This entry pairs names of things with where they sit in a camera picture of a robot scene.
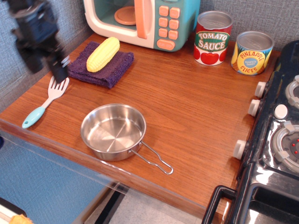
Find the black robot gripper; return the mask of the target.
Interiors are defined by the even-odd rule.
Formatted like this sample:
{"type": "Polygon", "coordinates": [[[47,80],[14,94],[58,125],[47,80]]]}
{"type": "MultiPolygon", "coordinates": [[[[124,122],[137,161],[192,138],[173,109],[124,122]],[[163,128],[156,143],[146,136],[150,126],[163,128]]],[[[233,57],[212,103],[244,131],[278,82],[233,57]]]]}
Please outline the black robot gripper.
{"type": "Polygon", "coordinates": [[[32,73],[38,73],[45,57],[55,81],[60,84],[69,75],[69,57],[56,39],[57,18],[51,4],[10,4],[9,14],[18,24],[12,33],[24,63],[32,73]]]}

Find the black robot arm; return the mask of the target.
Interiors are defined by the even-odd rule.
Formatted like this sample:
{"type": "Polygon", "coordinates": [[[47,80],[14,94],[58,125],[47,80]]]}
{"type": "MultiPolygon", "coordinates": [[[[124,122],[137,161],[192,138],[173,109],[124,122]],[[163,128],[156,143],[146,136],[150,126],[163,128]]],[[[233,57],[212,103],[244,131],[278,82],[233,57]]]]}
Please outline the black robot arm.
{"type": "Polygon", "coordinates": [[[45,58],[55,81],[60,84],[69,75],[69,57],[57,40],[57,19],[47,0],[8,0],[9,14],[18,24],[12,33],[16,48],[33,73],[43,68],[45,58]]]}

